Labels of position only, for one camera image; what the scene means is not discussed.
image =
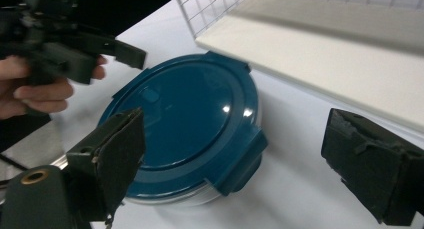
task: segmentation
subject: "white surface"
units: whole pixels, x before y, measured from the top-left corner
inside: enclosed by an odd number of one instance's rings
[[[174,1],[119,38],[147,50],[148,67],[176,56],[204,52],[194,44]],[[69,108],[54,115],[65,149],[95,128],[111,96],[139,73],[112,61],[106,68],[106,79],[91,86],[76,85]],[[258,71],[252,76],[262,98],[263,129],[270,146],[247,186],[229,197],[191,208],[127,202],[118,209],[113,228],[395,228],[378,225],[320,156],[330,108],[361,111]],[[419,137],[422,135],[376,119],[424,147]],[[424,219],[417,216],[412,228],[423,224]],[[104,228],[102,223],[94,223],[93,227]]]
[[[196,41],[424,132],[423,22],[423,11],[386,6],[245,0]]]

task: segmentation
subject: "blue lid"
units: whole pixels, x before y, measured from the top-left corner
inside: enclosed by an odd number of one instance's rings
[[[221,194],[240,190],[267,145],[255,125],[258,95],[247,64],[189,55],[144,70],[114,95],[100,123],[141,107],[146,153],[128,197],[184,195],[205,183]]]

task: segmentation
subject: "human hand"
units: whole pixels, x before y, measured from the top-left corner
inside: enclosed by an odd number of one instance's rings
[[[105,77],[102,65],[106,63],[106,58],[98,58],[92,76],[94,79]],[[49,85],[28,86],[25,78],[30,71],[24,58],[9,56],[0,60],[0,120],[24,115],[27,106],[45,113],[66,109],[66,99],[74,92],[69,81],[60,77]]]

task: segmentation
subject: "white shelf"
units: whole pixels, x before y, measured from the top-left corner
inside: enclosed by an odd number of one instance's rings
[[[245,0],[196,38],[424,132],[424,12],[325,0]]]

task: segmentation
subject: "white table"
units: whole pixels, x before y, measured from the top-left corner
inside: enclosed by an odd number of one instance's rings
[[[175,1],[134,25],[119,39],[146,50],[147,67],[177,56],[205,52],[195,45]],[[96,127],[112,95],[139,73],[111,58],[106,70],[108,76],[102,81],[91,86],[75,85],[69,108],[53,115],[66,150]],[[126,202],[118,209],[113,228],[395,228],[379,225],[320,155],[330,108],[361,111],[255,70],[252,76],[260,91],[262,125],[270,145],[246,187],[229,197],[190,208]],[[364,116],[424,148],[422,135],[373,115]],[[417,215],[412,228],[423,224],[423,217]],[[94,223],[93,227],[100,229],[104,225]]]

